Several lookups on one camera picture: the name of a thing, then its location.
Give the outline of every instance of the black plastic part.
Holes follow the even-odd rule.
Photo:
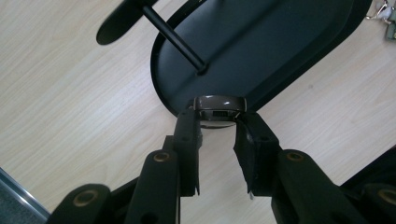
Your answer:
[[[175,115],[196,96],[236,95],[257,111],[347,38],[371,0],[190,0],[168,21],[208,64],[202,76],[163,36],[154,87]]]
[[[361,194],[367,184],[388,184],[396,187],[396,146],[364,167],[341,187]]]
[[[151,152],[146,157],[124,223],[179,223],[179,205],[176,152]]]
[[[386,184],[366,185],[359,208],[370,223],[396,223],[396,188]]]
[[[89,184],[71,191],[50,215],[47,224],[114,223],[111,194],[104,185]]]
[[[256,112],[237,118],[233,150],[247,181],[247,192],[255,196],[271,196],[275,178],[279,140]]]
[[[279,152],[276,172],[298,223],[367,223],[307,154],[297,150]]]
[[[202,133],[198,112],[186,109],[177,116],[173,137],[173,150],[179,157],[182,197],[193,196],[195,190],[200,193],[198,150],[201,145]]]
[[[144,6],[157,0],[124,0],[104,21],[96,35],[100,45],[107,45],[122,37],[143,16]]]
[[[136,188],[138,178],[122,185],[111,192],[111,199],[114,208],[114,224],[123,223],[126,213],[128,211],[129,203],[134,195],[134,189]]]

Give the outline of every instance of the black plastic bracket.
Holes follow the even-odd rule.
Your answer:
[[[256,112],[241,114],[236,119],[233,150],[247,181],[247,192],[255,196],[271,196],[275,177],[279,140]]]

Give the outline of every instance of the screw hole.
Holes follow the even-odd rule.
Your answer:
[[[290,161],[302,161],[304,159],[304,156],[302,156],[302,155],[300,155],[299,153],[296,153],[296,152],[290,152],[290,153],[286,154],[286,157]]]
[[[158,153],[154,156],[155,161],[167,161],[171,156],[166,152]]]

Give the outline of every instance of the wooden surface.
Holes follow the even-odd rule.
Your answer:
[[[112,45],[96,32],[118,1],[0,2],[0,166],[52,211],[72,189],[115,189],[137,177],[176,119],[151,84],[156,30],[141,20]],[[169,18],[184,1],[162,0]],[[283,148],[311,155],[342,184],[396,144],[396,44],[363,21],[342,45],[259,112]],[[234,128],[204,130],[201,196],[182,223],[274,223],[251,201],[233,153]]]

